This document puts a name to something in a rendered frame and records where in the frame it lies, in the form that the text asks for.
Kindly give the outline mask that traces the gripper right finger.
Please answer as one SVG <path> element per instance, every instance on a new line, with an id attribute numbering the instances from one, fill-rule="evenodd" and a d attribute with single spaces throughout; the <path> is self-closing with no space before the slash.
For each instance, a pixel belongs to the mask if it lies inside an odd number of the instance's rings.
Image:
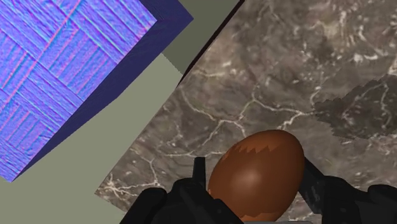
<path id="1" fill-rule="evenodd" d="M 298 192 L 321 224 L 397 224 L 397 188 L 371 185 L 358 190 L 346 180 L 325 176 L 305 159 Z"/>

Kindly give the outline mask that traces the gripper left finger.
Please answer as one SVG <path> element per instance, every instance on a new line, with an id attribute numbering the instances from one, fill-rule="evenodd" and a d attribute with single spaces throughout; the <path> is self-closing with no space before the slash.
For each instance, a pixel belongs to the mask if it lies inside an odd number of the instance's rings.
<path id="1" fill-rule="evenodd" d="M 210 196 L 205 181 L 205 158 L 196 157 L 192 177 L 175 181 L 170 192 L 143 190 L 120 224 L 244 224 L 222 200 Z"/>

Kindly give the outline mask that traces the brown egg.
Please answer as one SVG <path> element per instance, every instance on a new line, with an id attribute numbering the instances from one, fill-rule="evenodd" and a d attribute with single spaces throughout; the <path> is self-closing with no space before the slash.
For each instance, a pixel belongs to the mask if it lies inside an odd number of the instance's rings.
<path id="1" fill-rule="evenodd" d="M 299 140 L 266 130 L 234 144 L 218 161 L 208 191 L 242 221 L 276 221 L 294 200 L 305 157 Z"/>

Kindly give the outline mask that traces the purple patterned robot stand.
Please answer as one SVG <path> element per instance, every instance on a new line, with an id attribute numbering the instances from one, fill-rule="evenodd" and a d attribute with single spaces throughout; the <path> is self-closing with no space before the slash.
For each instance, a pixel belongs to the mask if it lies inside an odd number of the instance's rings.
<path id="1" fill-rule="evenodd" d="M 0 0 L 0 177 L 115 100 L 192 19 L 179 0 Z"/>

